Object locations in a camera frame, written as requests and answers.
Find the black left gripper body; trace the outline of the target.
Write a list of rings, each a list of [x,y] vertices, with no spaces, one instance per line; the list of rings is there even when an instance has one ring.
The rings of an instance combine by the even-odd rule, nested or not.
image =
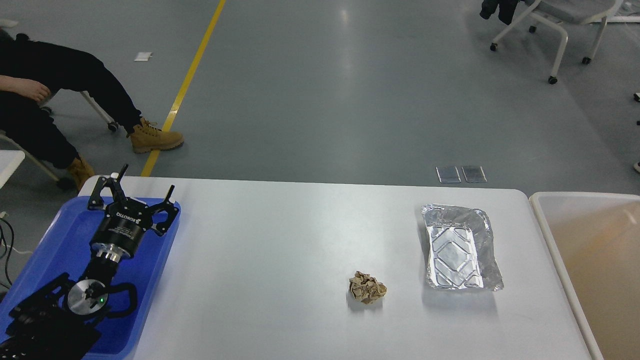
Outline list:
[[[153,223],[167,219],[165,212],[152,217],[150,207],[141,200],[129,197],[126,203],[112,202],[106,205],[104,217],[90,240],[92,255],[107,259],[134,258],[146,233],[153,231]]]

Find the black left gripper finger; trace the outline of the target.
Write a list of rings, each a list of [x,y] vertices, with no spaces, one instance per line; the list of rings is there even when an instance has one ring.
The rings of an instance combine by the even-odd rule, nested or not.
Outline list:
[[[165,198],[161,202],[155,203],[150,207],[151,217],[160,213],[167,214],[165,221],[153,223],[151,225],[151,230],[153,230],[153,232],[158,236],[164,236],[167,233],[179,214],[179,208],[176,207],[175,202],[172,200],[174,189],[175,185],[172,184],[167,190]]]
[[[122,205],[127,202],[127,197],[122,189],[121,182],[128,167],[128,164],[124,164],[119,173],[112,173],[108,177],[101,175],[98,178],[87,201],[88,210],[104,210],[106,208],[105,201],[101,196],[105,188],[110,190],[114,204]]]

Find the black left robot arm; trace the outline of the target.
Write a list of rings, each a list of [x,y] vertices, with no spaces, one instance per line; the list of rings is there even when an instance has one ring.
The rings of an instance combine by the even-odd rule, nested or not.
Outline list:
[[[179,204],[100,176],[65,203],[1,303],[3,360],[125,360],[140,339]]]

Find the person's bare hand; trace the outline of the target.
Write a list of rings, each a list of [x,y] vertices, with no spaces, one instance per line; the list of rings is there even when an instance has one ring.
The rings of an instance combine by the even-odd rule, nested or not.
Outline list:
[[[18,94],[36,103],[43,103],[51,96],[51,90],[37,80],[7,75],[0,75],[0,91]]]

